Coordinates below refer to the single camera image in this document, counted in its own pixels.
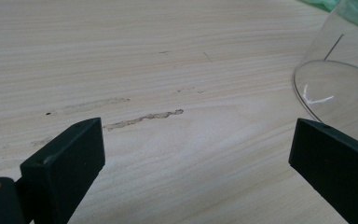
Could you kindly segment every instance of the wooden table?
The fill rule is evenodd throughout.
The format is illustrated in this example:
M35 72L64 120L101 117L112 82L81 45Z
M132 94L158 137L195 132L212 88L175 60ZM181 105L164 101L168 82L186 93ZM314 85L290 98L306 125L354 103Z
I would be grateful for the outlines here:
M299 1L0 0L0 176L101 117L106 165L70 223L345 223L288 164Z

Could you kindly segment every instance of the clear plastic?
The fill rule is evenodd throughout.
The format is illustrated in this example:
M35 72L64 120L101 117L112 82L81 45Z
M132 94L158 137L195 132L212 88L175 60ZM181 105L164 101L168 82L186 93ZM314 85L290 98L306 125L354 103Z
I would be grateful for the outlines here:
M358 140L358 0L341 0L294 75L312 116Z

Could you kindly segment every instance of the scratch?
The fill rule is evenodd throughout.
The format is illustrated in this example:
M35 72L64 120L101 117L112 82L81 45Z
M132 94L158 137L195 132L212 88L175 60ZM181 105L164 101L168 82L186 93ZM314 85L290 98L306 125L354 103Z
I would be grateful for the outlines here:
M49 136L49 137L46 137L45 139L43 140L40 140L40 141L33 141L31 143L31 145L33 147L43 147L45 146L47 143L49 143L51 140L53 140L53 137Z
M181 114L183 114L183 112L184 112L183 109L178 109L178 110L175 110L174 112L165 112L165 113L160 113L160 114L149 114L149 115L140 117L138 119L130 119L130 120L121 121L119 123L107 124L107 125L104 125L103 128L106 129L108 132L110 132L117 128L124 128L126 126L139 123L144 119L166 119L170 115L181 115Z
M305 100L305 102L307 103L307 105L314 105L314 104L323 104L328 102L329 100L332 100L334 98L334 95L326 97L324 99L320 99L320 100L312 100L308 97L307 95L307 88L308 88L308 84L306 84L304 86L304 91L303 91L303 98Z
M86 102L79 105L68 105L59 110L50 110L48 113L46 113L46 116L55 116L57 114L71 115L75 113L91 111L93 109L103 107L106 105L116 105L120 103L125 103L128 102L129 100L130 99L126 99L126 98L110 98L110 99L99 100L94 102Z
M212 60L209 58L208 54L206 54L205 52L204 52L204 54L205 54L205 56L207 57L207 59L209 60L209 62L212 63Z

